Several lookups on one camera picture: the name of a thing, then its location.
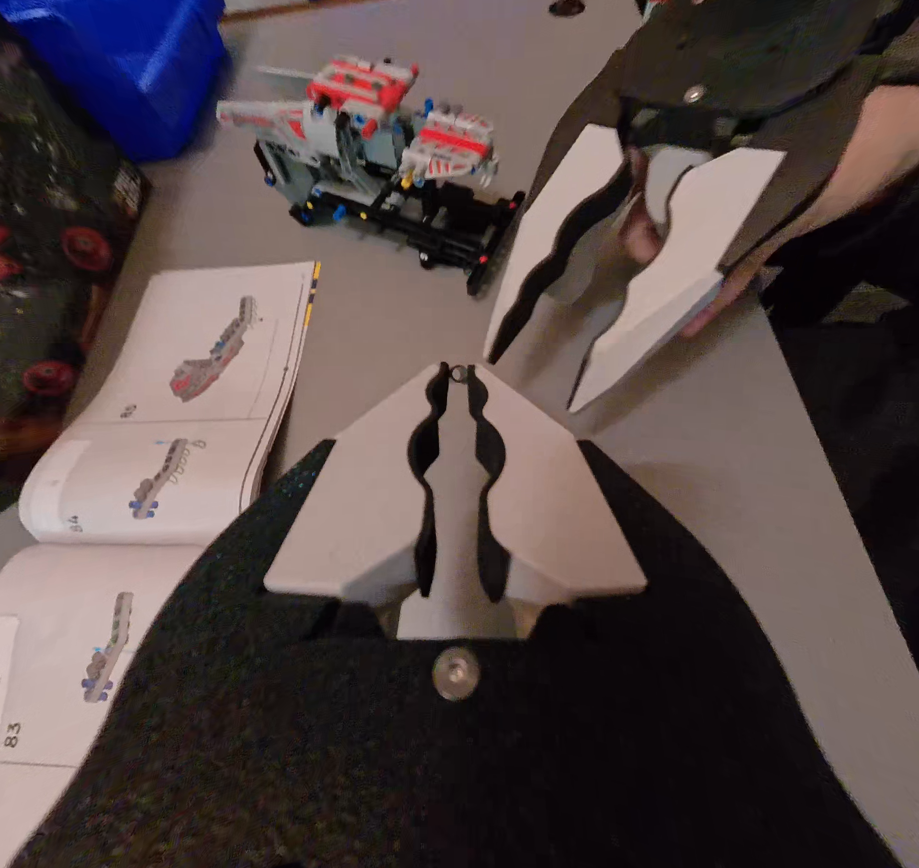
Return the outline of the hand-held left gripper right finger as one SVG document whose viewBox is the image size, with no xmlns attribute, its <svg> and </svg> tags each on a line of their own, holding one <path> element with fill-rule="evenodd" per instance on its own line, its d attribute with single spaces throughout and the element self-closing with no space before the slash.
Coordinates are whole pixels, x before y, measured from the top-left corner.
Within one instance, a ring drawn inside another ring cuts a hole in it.
<svg viewBox="0 0 919 868">
<path fill-rule="evenodd" d="M 516 628 L 545 608 L 640 593 L 647 577 L 575 436 L 485 367 L 467 367 L 478 499 L 477 565 Z"/>
</svg>

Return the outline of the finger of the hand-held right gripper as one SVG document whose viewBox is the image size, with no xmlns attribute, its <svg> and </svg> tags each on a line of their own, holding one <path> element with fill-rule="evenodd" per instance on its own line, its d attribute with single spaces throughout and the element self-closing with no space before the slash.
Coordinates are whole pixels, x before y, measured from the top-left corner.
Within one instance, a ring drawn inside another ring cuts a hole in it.
<svg viewBox="0 0 919 868">
<path fill-rule="evenodd" d="M 780 150 L 651 152 L 645 208 L 665 230 L 661 249 L 628 282 L 614 323 L 584 357 L 569 412 L 613 388 L 714 299 L 721 259 L 785 157 Z"/>
<path fill-rule="evenodd" d="M 617 128 L 586 125 L 521 215 L 486 334 L 486 362 L 501 359 L 540 297 L 566 273 L 575 245 L 616 215 L 632 182 Z"/>
</svg>

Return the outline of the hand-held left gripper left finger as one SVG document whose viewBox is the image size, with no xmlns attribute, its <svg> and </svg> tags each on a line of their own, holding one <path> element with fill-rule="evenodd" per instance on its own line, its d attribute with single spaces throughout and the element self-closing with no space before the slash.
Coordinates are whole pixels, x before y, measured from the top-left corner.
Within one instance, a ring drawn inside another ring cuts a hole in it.
<svg viewBox="0 0 919 868">
<path fill-rule="evenodd" d="M 340 432 L 264 580 L 274 594 L 383 609 L 429 596 L 440 366 L 426 367 Z"/>
</svg>

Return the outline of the grey desk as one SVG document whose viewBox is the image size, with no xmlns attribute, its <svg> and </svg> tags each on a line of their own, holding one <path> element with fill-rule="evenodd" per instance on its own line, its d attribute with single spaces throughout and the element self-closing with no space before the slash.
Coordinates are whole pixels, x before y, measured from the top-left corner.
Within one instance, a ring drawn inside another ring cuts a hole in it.
<svg viewBox="0 0 919 868">
<path fill-rule="evenodd" d="M 309 71 L 337 53 L 417 63 L 415 97 L 461 104 L 496 129 L 498 196 L 529 186 L 575 94 L 639 22 L 633 0 L 334 0 L 224 25 L 232 94 L 259 65 Z M 425 271 L 382 238 L 306 230 L 263 184 L 248 136 L 214 127 L 155 187 L 70 405 L 113 367 L 149 276 L 316 257 L 314 314 L 267 480 L 439 360 L 477 360 L 493 297 Z M 565 390 L 601 305 L 541 300 L 496 373 L 595 441 L 733 579 L 775 646 L 833 768 L 907 866 L 917 866 L 917 670 L 769 322 L 752 299 L 566 417 Z"/>
</svg>

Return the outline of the person's right hand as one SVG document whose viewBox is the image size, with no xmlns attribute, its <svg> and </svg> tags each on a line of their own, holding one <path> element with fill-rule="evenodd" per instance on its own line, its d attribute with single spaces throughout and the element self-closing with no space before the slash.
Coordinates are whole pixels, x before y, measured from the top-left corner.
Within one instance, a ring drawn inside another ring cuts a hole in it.
<svg viewBox="0 0 919 868">
<path fill-rule="evenodd" d="M 683 325 L 680 336 L 694 336 L 726 310 L 782 245 L 875 204 L 917 163 L 918 87 L 876 87 L 867 95 L 856 129 L 821 195 L 733 265 L 717 295 Z"/>
</svg>

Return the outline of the person's dark clothing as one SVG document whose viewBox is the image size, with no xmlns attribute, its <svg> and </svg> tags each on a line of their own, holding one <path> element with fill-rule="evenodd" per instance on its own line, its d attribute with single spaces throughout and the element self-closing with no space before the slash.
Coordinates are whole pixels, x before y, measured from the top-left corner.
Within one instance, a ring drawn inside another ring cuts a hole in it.
<svg viewBox="0 0 919 868">
<path fill-rule="evenodd" d="M 787 242 L 761 303 L 918 660 L 918 182 Z"/>
</svg>

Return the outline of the red and grey brick model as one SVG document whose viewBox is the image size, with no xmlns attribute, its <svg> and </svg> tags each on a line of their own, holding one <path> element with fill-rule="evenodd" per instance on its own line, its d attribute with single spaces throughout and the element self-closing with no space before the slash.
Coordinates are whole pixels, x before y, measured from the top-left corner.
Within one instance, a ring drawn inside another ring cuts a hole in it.
<svg viewBox="0 0 919 868">
<path fill-rule="evenodd" d="M 475 298 L 525 192 L 480 196 L 499 153 L 489 120 L 428 98 L 405 103 L 419 69 L 341 55 L 316 72 L 260 68 L 291 92 L 277 101 L 221 100 L 222 127 L 251 131 L 267 186 L 302 227 L 355 219 L 392 233 L 422 269 L 464 272 Z"/>
</svg>

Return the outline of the white instruction booklet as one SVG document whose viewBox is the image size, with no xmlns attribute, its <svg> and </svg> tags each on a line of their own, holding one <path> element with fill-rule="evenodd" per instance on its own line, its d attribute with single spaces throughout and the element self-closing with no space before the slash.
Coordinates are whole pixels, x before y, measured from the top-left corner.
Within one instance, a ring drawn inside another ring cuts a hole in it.
<svg viewBox="0 0 919 868">
<path fill-rule="evenodd" d="M 152 277 L 98 394 L 33 469 L 2 566 L 1 862 L 93 746 L 144 636 L 254 500 L 319 264 Z"/>
</svg>

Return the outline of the dark toy set box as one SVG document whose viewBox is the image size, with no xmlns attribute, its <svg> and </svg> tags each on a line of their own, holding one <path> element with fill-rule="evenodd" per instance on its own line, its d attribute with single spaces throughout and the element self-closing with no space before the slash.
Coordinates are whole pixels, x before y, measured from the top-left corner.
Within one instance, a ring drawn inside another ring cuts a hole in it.
<svg viewBox="0 0 919 868">
<path fill-rule="evenodd" d="M 63 430 L 150 189 L 2 19 L 2 511 Z"/>
</svg>

